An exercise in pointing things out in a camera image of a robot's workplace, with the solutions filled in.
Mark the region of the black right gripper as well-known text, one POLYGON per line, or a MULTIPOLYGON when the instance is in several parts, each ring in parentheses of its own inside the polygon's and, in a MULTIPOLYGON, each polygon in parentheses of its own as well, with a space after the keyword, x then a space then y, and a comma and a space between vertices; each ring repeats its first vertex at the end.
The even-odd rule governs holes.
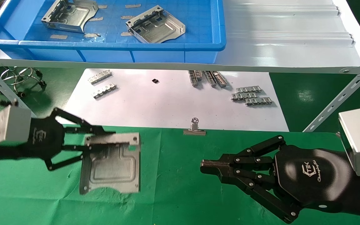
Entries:
POLYGON ((344 192, 354 177, 346 153, 285 144, 284 137, 277 135, 239 153, 224 153, 218 160, 204 159, 200 169, 218 176, 223 184, 235 185, 280 220, 292 223, 301 208, 269 192, 274 190, 274 177, 262 175, 269 181, 260 180, 255 172, 246 171, 268 170, 275 162, 279 186, 302 208, 341 212, 344 192), (275 157, 266 156, 278 148, 275 157))

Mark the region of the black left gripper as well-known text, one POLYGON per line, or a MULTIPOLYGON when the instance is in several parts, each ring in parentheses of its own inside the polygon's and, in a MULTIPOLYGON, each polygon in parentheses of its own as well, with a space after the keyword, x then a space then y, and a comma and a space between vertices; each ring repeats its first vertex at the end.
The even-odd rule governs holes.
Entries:
POLYGON ((46 168, 54 171, 81 161, 90 146, 64 145, 64 134, 115 134, 115 131, 106 131, 100 125, 91 125, 86 120, 68 113, 60 108, 54 108, 50 117, 32 118, 27 141, 27 156, 44 160, 46 168), (56 117, 77 124, 78 127, 63 127, 56 117))

